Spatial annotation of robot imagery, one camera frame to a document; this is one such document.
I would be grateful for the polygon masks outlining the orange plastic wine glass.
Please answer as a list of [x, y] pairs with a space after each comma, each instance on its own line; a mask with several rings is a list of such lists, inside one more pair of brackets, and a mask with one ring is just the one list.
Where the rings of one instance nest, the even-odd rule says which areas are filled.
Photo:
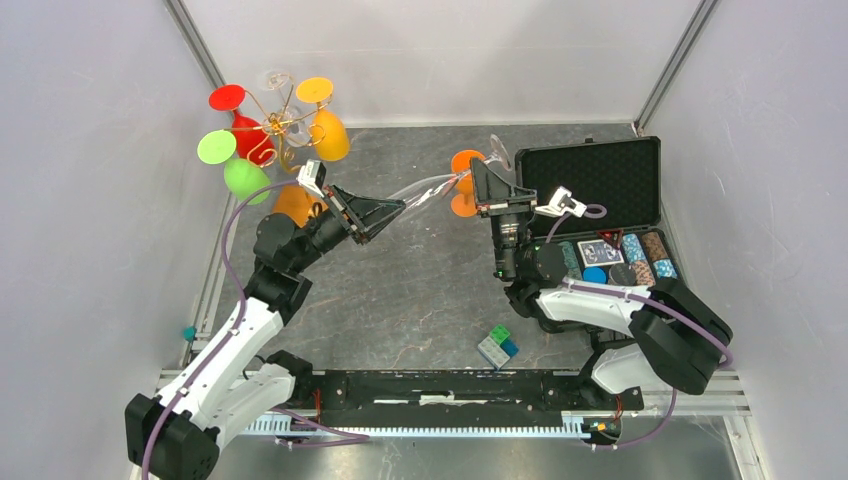
[[450, 202], [452, 212], [458, 217], [468, 218], [476, 215], [474, 186], [470, 168], [473, 159], [483, 160], [484, 156], [476, 150], [463, 150], [451, 160], [451, 170], [458, 176], [453, 198]]

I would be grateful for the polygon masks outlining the yellow plastic wine glass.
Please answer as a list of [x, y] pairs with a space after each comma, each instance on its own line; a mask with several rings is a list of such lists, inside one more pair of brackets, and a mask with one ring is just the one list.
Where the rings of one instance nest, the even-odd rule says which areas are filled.
[[328, 162], [345, 158], [351, 147], [345, 125], [329, 110], [333, 93], [334, 84], [326, 77], [308, 78], [295, 90], [300, 102], [316, 107], [309, 124], [311, 144], [317, 156]]

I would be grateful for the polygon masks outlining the clear wine glass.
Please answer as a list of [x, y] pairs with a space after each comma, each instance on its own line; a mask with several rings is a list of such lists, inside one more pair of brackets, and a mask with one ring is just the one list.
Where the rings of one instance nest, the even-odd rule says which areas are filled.
[[292, 147], [307, 146], [311, 141], [308, 115], [296, 103], [292, 76], [279, 69], [268, 70], [261, 77], [260, 86], [277, 100], [267, 116], [274, 134]]

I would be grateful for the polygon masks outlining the toy brick block stack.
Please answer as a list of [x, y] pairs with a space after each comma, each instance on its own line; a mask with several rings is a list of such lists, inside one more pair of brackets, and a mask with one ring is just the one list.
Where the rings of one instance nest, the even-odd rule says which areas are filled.
[[512, 358], [519, 348], [512, 340], [511, 332], [502, 324], [496, 325], [488, 335], [477, 345], [481, 356], [495, 369], [502, 369]]

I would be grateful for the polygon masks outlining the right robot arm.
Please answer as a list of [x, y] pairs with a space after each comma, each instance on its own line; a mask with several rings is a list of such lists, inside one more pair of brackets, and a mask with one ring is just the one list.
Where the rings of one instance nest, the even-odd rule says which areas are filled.
[[576, 322], [627, 336], [586, 363], [589, 373], [577, 382], [585, 405], [602, 408], [618, 393], [657, 382], [701, 395], [713, 374], [731, 365], [732, 329], [679, 279], [619, 286], [570, 278], [561, 247], [536, 241], [529, 229], [538, 214], [598, 218], [604, 207], [586, 205], [564, 187], [538, 205], [535, 190], [509, 182], [481, 158], [471, 159], [469, 176], [477, 214], [491, 224], [494, 276], [506, 283], [512, 308], [549, 330]]

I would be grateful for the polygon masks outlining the green plastic wine glass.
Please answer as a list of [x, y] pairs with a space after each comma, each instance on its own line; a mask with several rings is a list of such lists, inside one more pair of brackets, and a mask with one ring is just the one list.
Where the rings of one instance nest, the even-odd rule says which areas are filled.
[[236, 155], [237, 139], [228, 130], [207, 133], [198, 142], [196, 153], [201, 162], [222, 165], [224, 182], [239, 202], [271, 185], [268, 175], [253, 162]]

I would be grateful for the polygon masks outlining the black poker chip case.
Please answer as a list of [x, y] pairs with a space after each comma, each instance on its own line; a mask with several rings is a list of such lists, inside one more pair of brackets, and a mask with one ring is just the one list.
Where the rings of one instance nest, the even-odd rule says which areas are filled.
[[[577, 243], [601, 239], [618, 248], [624, 263], [601, 266], [608, 281], [602, 285], [651, 286], [660, 278], [684, 283], [678, 263], [660, 229], [661, 142], [656, 137], [520, 150], [516, 155], [517, 183], [533, 189], [540, 204], [548, 203], [563, 186], [586, 205], [604, 207], [598, 218], [558, 221], [536, 215], [529, 225], [538, 242], [550, 240], [561, 247], [567, 275], [583, 280], [585, 267]], [[565, 322], [557, 330], [539, 324], [546, 333], [564, 333], [587, 327]]]

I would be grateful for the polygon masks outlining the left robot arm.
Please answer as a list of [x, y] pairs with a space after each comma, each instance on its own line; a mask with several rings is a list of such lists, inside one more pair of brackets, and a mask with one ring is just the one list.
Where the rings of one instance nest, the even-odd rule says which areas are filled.
[[313, 379], [269, 360], [237, 381], [260, 348], [304, 303], [304, 271], [347, 239], [364, 245], [401, 215], [400, 199], [361, 197], [331, 185], [326, 208], [298, 225], [272, 213], [257, 226], [255, 266], [236, 306], [201, 353], [156, 395], [136, 395], [125, 409], [129, 460], [144, 479], [206, 479], [234, 438], [273, 407], [306, 405]]

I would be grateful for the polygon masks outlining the red plastic wine glass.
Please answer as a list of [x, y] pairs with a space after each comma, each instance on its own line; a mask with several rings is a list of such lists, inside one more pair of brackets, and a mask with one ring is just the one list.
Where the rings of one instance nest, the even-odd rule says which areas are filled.
[[209, 95], [208, 104], [214, 110], [232, 112], [230, 132], [236, 139], [236, 153], [240, 158], [262, 166], [272, 160], [275, 146], [258, 121], [241, 113], [240, 106], [247, 96], [248, 92], [242, 86], [226, 84]]

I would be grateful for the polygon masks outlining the clear champagne flute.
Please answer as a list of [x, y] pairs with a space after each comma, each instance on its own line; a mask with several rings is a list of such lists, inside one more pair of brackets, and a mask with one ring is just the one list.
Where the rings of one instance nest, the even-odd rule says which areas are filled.
[[[513, 158], [506, 150], [500, 138], [495, 134], [491, 134], [489, 136], [489, 144], [489, 153], [484, 154], [481, 152], [484, 156], [482, 161], [490, 168], [496, 169], [499, 167], [508, 176], [513, 174]], [[458, 176], [451, 170], [447, 174], [435, 175], [413, 182], [392, 194], [390, 196], [391, 199], [403, 200], [406, 204], [406, 210], [399, 216], [399, 219], [415, 218], [425, 212], [435, 211], [442, 204], [447, 204], [450, 208], [451, 199], [456, 193], [455, 185], [457, 180]]]

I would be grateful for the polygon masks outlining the blue round dealer chip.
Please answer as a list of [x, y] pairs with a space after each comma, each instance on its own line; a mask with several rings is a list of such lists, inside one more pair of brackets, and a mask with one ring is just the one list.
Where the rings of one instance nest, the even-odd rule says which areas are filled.
[[606, 284], [608, 275], [601, 267], [588, 267], [582, 273], [582, 278], [586, 282]]

